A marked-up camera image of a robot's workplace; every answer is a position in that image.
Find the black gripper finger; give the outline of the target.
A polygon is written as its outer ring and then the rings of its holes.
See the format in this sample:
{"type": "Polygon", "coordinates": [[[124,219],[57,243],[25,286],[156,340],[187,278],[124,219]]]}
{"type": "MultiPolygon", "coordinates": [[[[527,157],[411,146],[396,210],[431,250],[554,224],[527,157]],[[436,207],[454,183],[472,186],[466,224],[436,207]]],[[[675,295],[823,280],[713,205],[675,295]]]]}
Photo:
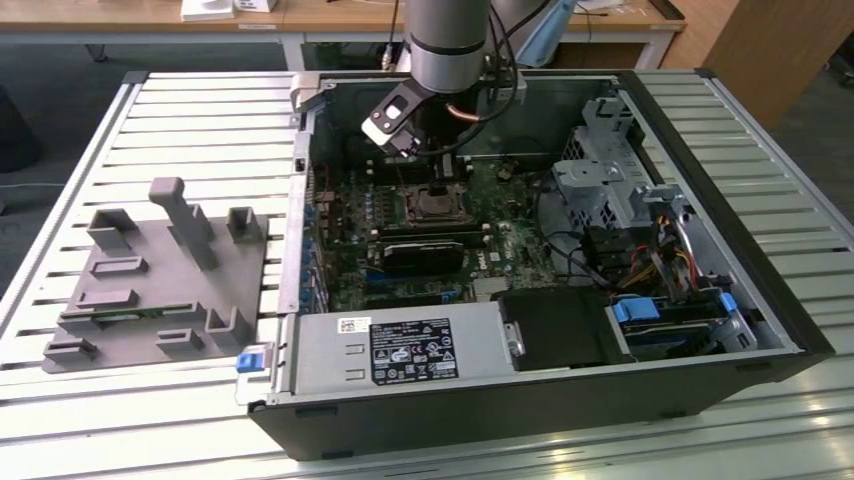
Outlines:
{"type": "Polygon", "coordinates": [[[458,158],[454,153],[428,158],[428,196],[447,196],[459,184],[458,158]]]}

